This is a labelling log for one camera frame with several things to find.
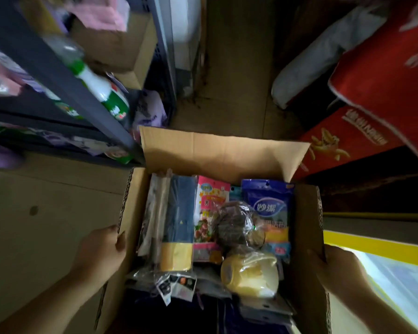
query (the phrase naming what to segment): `yellow stripe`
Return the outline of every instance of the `yellow stripe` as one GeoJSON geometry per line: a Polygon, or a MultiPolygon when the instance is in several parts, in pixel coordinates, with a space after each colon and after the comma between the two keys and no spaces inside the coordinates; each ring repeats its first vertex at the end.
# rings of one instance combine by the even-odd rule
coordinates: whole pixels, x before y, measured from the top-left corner
{"type": "Polygon", "coordinates": [[[324,212],[323,216],[357,219],[418,220],[418,213],[324,212]]]}
{"type": "Polygon", "coordinates": [[[329,245],[348,247],[361,252],[418,265],[418,246],[415,245],[332,231],[323,231],[323,241],[329,245]]]}

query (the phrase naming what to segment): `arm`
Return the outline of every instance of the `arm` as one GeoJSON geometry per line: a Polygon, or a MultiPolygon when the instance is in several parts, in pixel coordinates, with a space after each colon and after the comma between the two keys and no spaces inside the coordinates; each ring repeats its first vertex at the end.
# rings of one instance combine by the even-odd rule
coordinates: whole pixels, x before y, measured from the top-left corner
{"type": "Polygon", "coordinates": [[[70,272],[0,323],[0,334],[61,334],[74,314],[117,271],[126,254],[116,226],[94,230],[80,243],[70,272]]]}
{"type": "Polygon", "coordinates": [[[367,281],[359,259],[350,251],[325,245],[327,262],[309,251],[323,287],[334,294],[373,334],[418,334],[402,316],[380,299],[367,281]]]}

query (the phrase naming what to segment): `white wall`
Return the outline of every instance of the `white wall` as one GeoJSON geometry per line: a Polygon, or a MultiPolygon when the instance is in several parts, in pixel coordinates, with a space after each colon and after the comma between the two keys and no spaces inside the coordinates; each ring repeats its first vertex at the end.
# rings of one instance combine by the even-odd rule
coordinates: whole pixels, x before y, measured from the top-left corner
{"type": "Polygon", "coordinates": [[[201,0],[170,0],[175,67],[191,71],[201,36],[201,0]]]}

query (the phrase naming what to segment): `cardboard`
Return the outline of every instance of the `cardboard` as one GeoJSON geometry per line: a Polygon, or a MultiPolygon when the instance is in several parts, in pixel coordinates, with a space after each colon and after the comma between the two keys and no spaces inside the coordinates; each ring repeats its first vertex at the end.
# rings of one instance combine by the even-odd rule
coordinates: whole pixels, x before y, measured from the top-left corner
{"type": "MultiPolygon", "coordinates": [[[[234,184],[243,178],[285,179],[303,159],[309,144],[292,141],[221,137],[162,128],[141,127],[146,168],[133,169],[120,215],[120,232],[127,233],[127,257],[108,281],[96,319],[97,333],[105,333],[116,318],[124,294],[125,275],[134,257],[147,196],[150,173],[171,168],[181,175],[202,174],[234,184]]],[[[281,288],[297,312],[302,334],[331,332],[329,299],[309,266],[307,249],[323,254],[322,206],[315,186],[295,187],[295,221],[290,228],[293,249],[281,288]]],[[[125,333],[117,330],[110,333],[125,333]]]]}
{"type": "Polygon", "coordinates": [[[113,72],[126,88],[143,88],[158,43],[150,13],[130,13],[127,32],[94,30],[75,19],[70,35],[92,70],[113,72]]]}

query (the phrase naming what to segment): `hand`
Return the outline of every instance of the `hand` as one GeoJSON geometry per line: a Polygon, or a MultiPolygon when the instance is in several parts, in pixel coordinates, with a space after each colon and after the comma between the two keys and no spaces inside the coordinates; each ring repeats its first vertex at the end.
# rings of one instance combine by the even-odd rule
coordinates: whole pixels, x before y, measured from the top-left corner
{"type": "Polygon", "coordinates": [[[116,225],[92,231],[79,243],[70,274],[97,292],[119,269],[126,255],[125,234],[116,225]]]}
{"type": "Polygon", "coordinates": [[[316,253],[308,254],[319,282],[343,303],[374,295],[364,267],[352,252],[325,245],[326,263],[316,253]]]}

